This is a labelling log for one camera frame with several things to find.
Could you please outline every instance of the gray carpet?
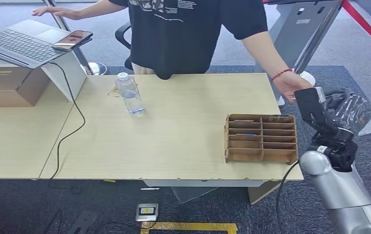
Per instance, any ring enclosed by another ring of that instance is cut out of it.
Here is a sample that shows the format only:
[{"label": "gray carpet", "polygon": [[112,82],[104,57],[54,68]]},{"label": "gray carpet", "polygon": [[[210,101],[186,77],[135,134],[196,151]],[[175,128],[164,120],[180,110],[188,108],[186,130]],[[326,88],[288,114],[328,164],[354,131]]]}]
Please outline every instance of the gray carpet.
[{"label": "gray carpet", "polygon": [[[252,66],[213,66],[210,72],[251,72]],[[317,85],[327,89],[351,87],[363,95],[348,71],[342,66],[311,66],[308,70],[319,77]],[[110,73],[126,71],[111,67]],[[282,113],[298,115],[295,105],[282,108]],[[300,153],[308,145],[313,131],[297,121]],[[371,134],[357,137],[359,145],[357,168],[371,194]],[[121,225],[101,226],[109,221],[137,225],[134,221],[136,204],[158,202],[159,221],[236,223],[240,234],[279,233],[275,213],[276,193],[257,204],[248,204],[246,188],[219,188],[185,204],[180,204],[170,188],[158,191],[140,191],[141,181],[65,180],[53,181],[0,180],[0,234],[42,234],[58,209],[63,213],[62,231],[76,220],[84,210],[95,211],[99,218],[88,234],[138,234],[139,229]],[[331,234],[334,232],[316,191],[309,178],[285,184],[282,200],[286,233]],[[54,225],[48,233],[57,233]],[[207,234],[210,232],[151,231],[152,234]]]}]

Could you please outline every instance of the white label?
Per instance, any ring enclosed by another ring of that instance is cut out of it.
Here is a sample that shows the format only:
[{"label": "white label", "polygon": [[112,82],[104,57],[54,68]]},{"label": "white label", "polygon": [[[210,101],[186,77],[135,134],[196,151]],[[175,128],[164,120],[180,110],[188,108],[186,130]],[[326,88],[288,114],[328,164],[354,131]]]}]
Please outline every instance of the white label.
[{"label": "white label", "polygon": [[154,207],[141,208],[141,214],[152,214],[154,213]]},{"label": "white label", "polygon": [[310,22],[310,19],[298,19],[298,21],[296,22],[296,24],[299,24],[299,23],[309,23]]},{"label": "white label", "polygon": [[328,148],[327,146],[323,146],[323,145],[321,145],[321,146],[318,147],[318,149],[317,149],[316,151],[318,151],[318,152],[324,154],[324,152],[325,152],[325,150],[326,150],[327,148]]}]

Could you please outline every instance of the black t-shirt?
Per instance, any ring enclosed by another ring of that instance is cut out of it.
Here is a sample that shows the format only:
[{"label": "black t-shirt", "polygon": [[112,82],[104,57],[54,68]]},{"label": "black t-shirt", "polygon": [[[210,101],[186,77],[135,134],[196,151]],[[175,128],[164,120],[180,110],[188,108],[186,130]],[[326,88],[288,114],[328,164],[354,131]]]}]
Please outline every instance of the black t-shirt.
[{"label": "black t-shirt", "polygon": [[221,25],[236,39],[268,30],[262,0],[109,0],[129,7],[132,62],[161,79],[204,73]]}]

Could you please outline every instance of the hand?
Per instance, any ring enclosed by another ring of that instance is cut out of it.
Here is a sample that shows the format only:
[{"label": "hand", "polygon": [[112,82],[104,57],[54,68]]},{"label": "hand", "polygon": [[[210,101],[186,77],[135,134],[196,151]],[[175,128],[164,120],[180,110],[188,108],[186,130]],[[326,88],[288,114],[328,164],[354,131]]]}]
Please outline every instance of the hand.
[{"label": "hand", "polygon": [[309,81],[294,72],[285,72],[273,80],[276,88],[291,103],[296,102],[295,91],[311,88]]},{"label": "hand", "polygon": [[80,20],[82,16],[80,11],[62,8],[62,7],[41,7],[36,10],[33,10],[33,16],[42,16],[44,13],[52,13],[55,16],[66,17],[71,20]]}]

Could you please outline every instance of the wooden table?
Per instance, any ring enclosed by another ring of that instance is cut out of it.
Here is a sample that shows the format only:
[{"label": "wooden table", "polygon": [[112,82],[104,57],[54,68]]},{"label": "wooden table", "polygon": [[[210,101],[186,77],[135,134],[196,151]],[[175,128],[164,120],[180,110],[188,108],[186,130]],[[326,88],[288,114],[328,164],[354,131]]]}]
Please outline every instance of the wooden table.
[{"label": "wooden table", "polygon": [[[135,76],[147,114],[131,116],[111,97],[116,76],[88,77],[77,98],[86,125],[61,145],[57,179],[136,179],[149,186],[243,186],[255,202],[289,169],[280,163],[225,163],[227,114],[279,114],[264,74]],[[76,108],[60,138],[82,123]],[[56,169],[52,151],[40,178]],[[288,180],[303,179],[299,167]]]},{"label": "wooden table", "polygon": [[35,107],[0,108],[0,178],[39,178],[72,106],[51,83]]}]

